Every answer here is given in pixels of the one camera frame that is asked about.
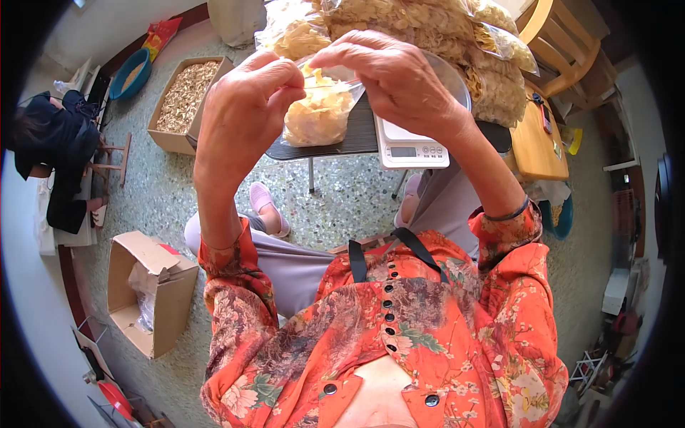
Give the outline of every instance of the finger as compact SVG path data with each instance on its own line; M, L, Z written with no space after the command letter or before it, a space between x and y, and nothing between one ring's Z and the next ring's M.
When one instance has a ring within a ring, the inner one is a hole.
M271 97L281 86L304 88L304 76L291 60L269 62L259 70L250 72L250 76L262 87L266 98Z
M280 88L273 95L269 97L269 101L266 103L266 109L269 113L280 122L283 119L290 108L290 104L296 102L299 99L306 97L304 89L300 88Z
M384 56L382 51L370 47L341 43L321 49L310 61L310 66L323 68L342 65L359 74L377 79L380 62L383 62Z
M385 33L377 32L372 29L367 29L364 31L353 29L333 42L331 46L337 46L341 43L353 43L355 45L362 45L372 49L387 49L390 47L395 47L401 42Z
M378 81L365 76L360 76L359 80L366 88L366 95L369 98L369 105L374 113L383 119L389 120L390 113L395 104L388 93L378 84Z
M267 65L269 62L276 61L277 59L279 59L279 56L276 55L276 52L270 49L260 49L259 51L256 51L249 57L245 58L245 61L241 62L240 65L236 67L236 70L255 71Z

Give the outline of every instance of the shoe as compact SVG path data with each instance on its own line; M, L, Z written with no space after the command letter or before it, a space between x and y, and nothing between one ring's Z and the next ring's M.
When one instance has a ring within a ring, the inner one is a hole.
M411 223L411 219L409 220L409 223L405 223L402 221L402 205L404 204L404 201L407 196L418 194L419 183L421 182L421 175L422 174L412 175L411 177L409 177L409 180L407 180L407 184L404 185L404 197L402 198L402 203L399 204L399 210L397 210L397 213L395 214L395 219L393 220L395 227L407 227L409 223Z
M271 204L274 208L276 208L276 205L273 202L273 196L271 196L269 188L266 187L263 183L255 181L254 183L250 184L249 193L250 206L252 207L252 210L257 214L259 214L259 211L268 204ZM290 233L290 223L288 223L285 216L281 214L278 208L276 208L276 212L278 212L278 216L281 218L281 231L275 235L278 238L283 238Z

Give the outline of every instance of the black strap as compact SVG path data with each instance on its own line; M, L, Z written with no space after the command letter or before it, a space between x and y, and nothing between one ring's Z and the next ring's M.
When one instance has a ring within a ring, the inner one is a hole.
M445 275L443 270L440 269L437 263L435 263L435 259L433 258L433 256L430 255L430 252L426 249L426 247L421 243L421 241L417 238L416 235L414 235L412 231L410 231L406 227L398 227L397 229L393 230L391 235L395 235L400 241L402 241L403 244L409 247L410 250L414 251L414 254L416 254L420 261L426 263L434 271L439 272L440 280L442 282L449 282L447 280L447 275Z
M366 260L362 245L354 240L349 240L347 247L349 253L349 267L352 269L352 277L355 282L366 282Z

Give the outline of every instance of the white scale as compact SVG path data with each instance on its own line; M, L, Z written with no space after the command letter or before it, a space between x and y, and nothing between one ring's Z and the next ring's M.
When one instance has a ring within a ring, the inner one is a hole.
M426 136L412 134L373 115L378 154L383 169L442 169L449 166L445 146Z

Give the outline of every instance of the terrazzo floor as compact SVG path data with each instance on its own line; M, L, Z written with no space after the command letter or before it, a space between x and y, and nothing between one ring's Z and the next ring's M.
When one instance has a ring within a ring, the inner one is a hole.
M133 135L126 183L119 188L116 173L110 204L98 244L74 249L75 269L86 312L109 325L100 342L114 376L126 389L146 397L157 415L164 412L176 427L213 427L199 399L211 337L210 315L200 271L188 316L188 327L176 347L148 360L114 325L107 313L106 284L109 241L131 230L158 236L195 258L184 245L184 225L197 210L192 163L187 155L161 150L149 137L147 122L177 63L195 56L226 55L234 64L250 50L233 50L215 36L208 23L179 34L154 63L145 87L130 100L110 104L104 134L110 143ZM554 291L558 354L571 368L599 333L601 297L610 273L610 182L601 167L604 151L590 115L574 118L584 128L583 145L569 158L575 207L574 226L564 242L545 235L550 247L549 282ZM377 155L318 158L314 161L314 194L308 192L306 161L279 162L264 156L236 195L239 211L249 210L248 185L265 183L279 209L288 217L288 240L305 247L330 249L349 238L364 238L393 229L400 198L390 197L400 172L383 171ZM100 326L91 323L96 334Z

